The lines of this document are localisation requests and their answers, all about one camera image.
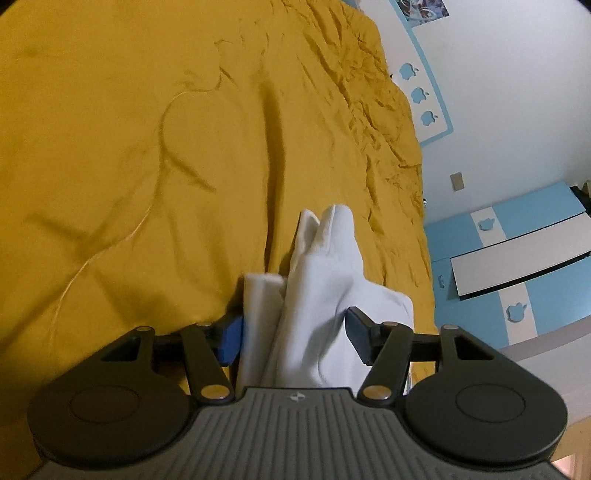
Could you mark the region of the white blue headboard with apples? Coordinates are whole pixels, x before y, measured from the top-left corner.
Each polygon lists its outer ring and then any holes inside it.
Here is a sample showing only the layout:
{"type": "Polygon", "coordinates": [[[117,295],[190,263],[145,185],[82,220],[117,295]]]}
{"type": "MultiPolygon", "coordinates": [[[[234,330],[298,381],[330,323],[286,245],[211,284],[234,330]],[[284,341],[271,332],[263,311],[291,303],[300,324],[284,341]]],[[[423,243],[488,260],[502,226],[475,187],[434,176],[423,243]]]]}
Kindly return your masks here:
{"type": "Polygon", "coordinates": [[[425,147],[454,131],[422,46],[397,1],[349,1],[377,26],[392,81],[407,97],[415,133],[425,147]]]}

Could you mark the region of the mustard yellow bed quilt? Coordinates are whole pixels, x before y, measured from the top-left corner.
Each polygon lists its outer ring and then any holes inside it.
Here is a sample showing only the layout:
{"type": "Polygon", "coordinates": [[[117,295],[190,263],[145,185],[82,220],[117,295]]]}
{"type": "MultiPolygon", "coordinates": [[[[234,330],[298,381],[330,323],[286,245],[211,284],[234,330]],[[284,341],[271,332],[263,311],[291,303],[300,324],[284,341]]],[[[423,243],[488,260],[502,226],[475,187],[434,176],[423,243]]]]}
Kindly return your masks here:
{"type": "Polygon", "coordinates": [[[302,210],[351,208],[367,278],[431,333],[422,154],[376,24],[341,1],[18,1],[1,16],[1,475],[26,410],[138,325],[286,273],[302,210]]]}

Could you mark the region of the white Nevada sweatshirt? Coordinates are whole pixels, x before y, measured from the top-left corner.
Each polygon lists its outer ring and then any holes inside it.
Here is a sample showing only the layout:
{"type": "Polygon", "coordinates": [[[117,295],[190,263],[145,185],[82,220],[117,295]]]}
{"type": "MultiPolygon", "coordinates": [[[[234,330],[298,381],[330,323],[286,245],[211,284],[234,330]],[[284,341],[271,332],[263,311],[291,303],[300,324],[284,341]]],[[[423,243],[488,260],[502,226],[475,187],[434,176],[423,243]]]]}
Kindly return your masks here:
{"type": "Polygon", "coordinates": [[[287,276],[245,275],[245,327],[236,390],[358,392],[370,368],[346,336],[349,307],[360,308],[376,323],[414,325],[413,302],[407,295],[363,275],[351,209],[332,205],[321,217],[301,211],[287,276]]]}

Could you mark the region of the anime poster on wall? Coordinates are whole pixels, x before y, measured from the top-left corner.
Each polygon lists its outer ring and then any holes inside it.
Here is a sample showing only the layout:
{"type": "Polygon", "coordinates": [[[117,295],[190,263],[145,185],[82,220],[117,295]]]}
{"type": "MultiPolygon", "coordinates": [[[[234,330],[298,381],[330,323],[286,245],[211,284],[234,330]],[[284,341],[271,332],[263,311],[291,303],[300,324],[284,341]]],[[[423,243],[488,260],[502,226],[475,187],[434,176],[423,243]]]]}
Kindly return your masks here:
{"type": "Polygon", "coordinates": [[[398,0],[397,4],[412,28],[449,16],[443,0],[398,0]]]}

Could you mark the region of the blue wardrobe with mirror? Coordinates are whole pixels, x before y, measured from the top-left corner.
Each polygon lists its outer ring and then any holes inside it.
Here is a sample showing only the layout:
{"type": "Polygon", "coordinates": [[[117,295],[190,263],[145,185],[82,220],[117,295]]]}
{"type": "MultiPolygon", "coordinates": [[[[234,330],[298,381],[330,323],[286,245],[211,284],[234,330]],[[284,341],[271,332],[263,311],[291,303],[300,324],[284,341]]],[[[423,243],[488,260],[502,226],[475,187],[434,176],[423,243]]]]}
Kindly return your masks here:
{"type": "Polygon", "coordinates": [[[557,183],[426,228],[435,324],[496,349],[590,314],[590,199],[557,183]]]}

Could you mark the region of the beige wall switch plate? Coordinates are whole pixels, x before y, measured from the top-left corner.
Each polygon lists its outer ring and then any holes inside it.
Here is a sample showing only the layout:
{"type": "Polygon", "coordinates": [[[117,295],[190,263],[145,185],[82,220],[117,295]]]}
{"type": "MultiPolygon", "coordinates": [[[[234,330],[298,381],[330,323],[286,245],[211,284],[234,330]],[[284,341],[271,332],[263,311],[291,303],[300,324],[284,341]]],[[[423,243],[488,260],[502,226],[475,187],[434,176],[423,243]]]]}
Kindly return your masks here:
{"type": "Polygon", "coordinates": [[[464,177],[461,172],[451,174],[450,180],[451,180],[452,188],[453,188],[454,192],[461,191],[465,188],[464,177]]]}

